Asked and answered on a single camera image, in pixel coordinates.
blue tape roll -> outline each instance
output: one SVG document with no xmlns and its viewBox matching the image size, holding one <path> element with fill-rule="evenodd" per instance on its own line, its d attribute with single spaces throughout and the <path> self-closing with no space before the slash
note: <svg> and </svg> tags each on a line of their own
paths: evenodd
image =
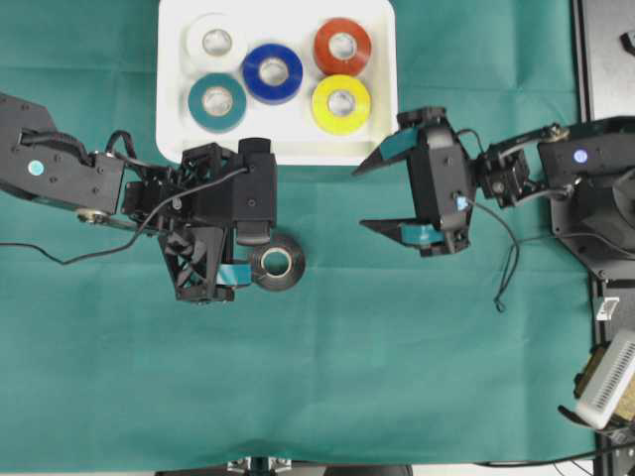
<svg viewBox="0 0 635 476">
<path fill-rule="evenodd" d="M 279 60 L 289 73 L 287 79 L 278 85 L 267 84 L 260 75 L 260 69 L 267 60 Z M 263 45 L 255 49 L 245 59 L 242 74 L 249 92 L 265 104 L 283 104 L 298 93 L 304 76 L 302 62 L 298 55 L 282 45 Z"/>
<path fill-rule="evenodd" d="M 214 110 L 209 112 L 205 108 L 205 99 L 209 95 L 217 94 Z M 223 102 L 222 98 L 229 94 L 230 102 Z M 247 95 L 240 83 L 228 74 L 208 74 L 202 77 L 190 90 L 188 98 L 191 117 L 198 125 L 211 132 L 227 132 L 236 127 L 247 111 Z"/>
</svg>

green cloth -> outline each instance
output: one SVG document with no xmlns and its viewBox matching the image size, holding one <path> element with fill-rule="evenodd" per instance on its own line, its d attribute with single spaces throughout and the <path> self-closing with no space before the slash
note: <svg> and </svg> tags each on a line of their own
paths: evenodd
<svg viewBox="0 0 635 476">
<path fill-rule="evenodd" d="M 573 122 L 569 3 L 395 0 L 402 110 L 444 105 L 485 142 Z M 89 149 L 127 129 L 143 159 L 163 164 L 157 13 L 155 0 L 3 0 L 0 90 L 47 105 Z M 557 243 L 526 246 L 501 315 L 492 298 L 509 238 L 498 224 L 476 213 L 468 251 L 421 260 L 357 224 L 413 215 L 403 165 L 350 172 L 280 170 L 281 229 L 309 261 L 284 294 L 177 303 L 152 239 L 68 269 L 0 250 L 0 471 L 591 449 L 590 433 L 557 413 L 572 405 L 590 344 L 583 268 Z M 2 241 L 70 257 L 128 239 L 9 195 L 0 203 Z M 545 203 L 504 216 L 521 237 L 548 230 Z"/>
</svg>

white device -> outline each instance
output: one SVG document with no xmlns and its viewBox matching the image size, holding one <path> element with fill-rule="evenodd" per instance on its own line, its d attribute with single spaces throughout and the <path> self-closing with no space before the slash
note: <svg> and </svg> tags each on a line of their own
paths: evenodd
<svg viewBox="0 0 635 476">
<path fill-rule="evenodd" d="M 595 429 L 604 429 L 635 375 L 635 332 L 620 330 L 577 401 L 575 412 Z"/>
</svg>

blue led light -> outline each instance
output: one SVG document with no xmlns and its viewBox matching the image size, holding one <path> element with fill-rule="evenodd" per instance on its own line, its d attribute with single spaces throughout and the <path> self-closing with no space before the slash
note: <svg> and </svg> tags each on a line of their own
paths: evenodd
<svg viewBox="0 0 635 476">
<path fill-rule="evenodd" d="M 30 161 L 27 169 L 29 170 L 29 174 L 34 177 L 39 177 L 44 173 L 44 164 L 40 161 Z"/>
<path fill-rule="evenodd" d="M 469 202 L 467 201 L 467 198 L 465 198 L 464 196 L 460 196 L 459 198 L 457 198 L 456 208 L 458 209 L 458 211 L 464 211 L 469 208 Z"/>
<path fill-rule="evenodd" d="M 588 161 L 588 152 L 585 149 L 578 149 L 575 151 L 575 154 L 573 154 L 573 159 L 578 164 L 586 164 Z"/>
</svg>

electrical tape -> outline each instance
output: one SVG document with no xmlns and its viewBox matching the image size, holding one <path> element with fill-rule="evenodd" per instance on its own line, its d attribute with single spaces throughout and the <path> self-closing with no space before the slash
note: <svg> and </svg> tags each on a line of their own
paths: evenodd
<svg viewBox="0 0 635 476">
<path fill-rule="evenodd" d="M 205 15 L 188 29 L 186 49 L 194 65 L 205 72 L 237 70 L 249 51 L 243 23 L 225 15 Z"/>
<path fill-rule="evenodd" d="M 271 253 L 281 253 L 289 261 L 287 270 L 280 276 L 272 275 L 266 269 L 265 260 Z M 254 249 L 249 261 L 252 281 L 271 292 L 289 290 L 300 281 L 307 268 L 307 258 L 301 246 L 291 236 L 283 234 L 274 235 L 268 245 Z"/>
<path fill-rule="evenodd" d="M 190 90 L 191 117 L 210 132 L 224 133 L 236 127 L 247 111 L 247 95 L 228 74 L 208 74 Z"/>
<path fill-rule="evenodd" d="M 317 32 L 314 59 L 328 76 L 356 76 L 365 68 L 372 54 L 372 42 L 366 30 L 346 18 L 326 22 Z"/>
<path fill-rule="evenodd" d="M 275 81 L 267 79 L 269 66 L 278 70 Z M 282 45 L 263 45 L 245 59 L 243 78 L 249 92 L 265 104 L 283 104 L 293 99 L 302 85 L 304 68 L 293 50 Z"/>
<path fill-rule="evenodd" d="M 336 110 L 336 103 L 347 104 Z M 346 136 L 361 128 L 370 117 L 371 97 L 366 86 L 352 76 L 342 74 L 323 80 L 313 97 L 316 123 L 329 134 Z"/>
</svg>

